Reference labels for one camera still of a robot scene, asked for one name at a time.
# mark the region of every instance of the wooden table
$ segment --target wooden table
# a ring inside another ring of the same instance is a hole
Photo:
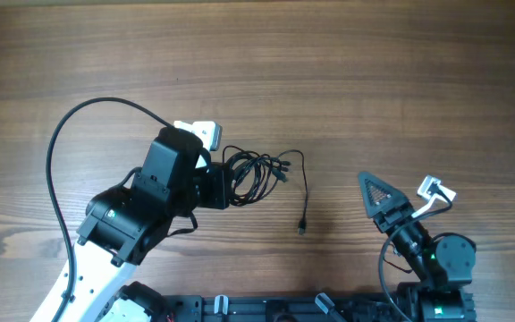
[[[306,156],[305,237],[295,169],[256,205],[198,209],[195,233],[151,251],[135,277],[160,293],[379,291],[384,236],[366,218],[357,173],[377,174],[415,207],[433,174],[459,196],[425,225],[477,242],[467,290],[478,320],[515,321],[515,4],[0,9],[0,321],[28,320],[65,262],[47,143],[70,108],[102,96],[169,121],[217,121],[223,146]],[[117,104],[67,123],[53,171],[73,238],[88,201],[142,164],[158,130]],[[392,288],[415,280],[385,271]]]

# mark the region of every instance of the wood grain surface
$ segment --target wood grain surface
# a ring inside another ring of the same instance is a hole
[[[433,174],[459,196],[426,227],[477,242],[467,290],[478,320],[515,322],[515,2],[0,9],[0,321],[29,320],[65,262],[47,143],[70,108],[102,96],[168,121],[217,121],[223,146],[306,156],[305,237],[294,170],[256,205],[198,209],[195,233],[151,251],[135,277],[160,293],[379,291],[384,236],[366,218],[357,173],[415,207]],[[89,200],[142,164],[158,130],[117,104],[67,123],[53,171],[73,238]],[[391,287],[415,280],[385,274]]]

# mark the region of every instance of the wooden tabletop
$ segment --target wooden tabletop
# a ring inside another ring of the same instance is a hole
[[[197,209],[195,233],[152,250],[135,278],[158,292],[379,292],[384,236],[365,215],[357,173],[383,178],[416,208],[432,174],[458,201],[425,226],[478,245],[466,288],[478,320],[515,321],[515,4],[0,9],[0,321],[29,320],[65,262],[47,144],[70,108],[103,96],[170,122],[216,121],[222,146],[306,157],[306,236],[296,232],[304,190],[295,157],[290,181],[266,200]],[[73,239],[89,200],[142,165],[158,130],[117,104],[66,124],[53,174]],[[391,267],[385,275],[391,288],[416,280]]]

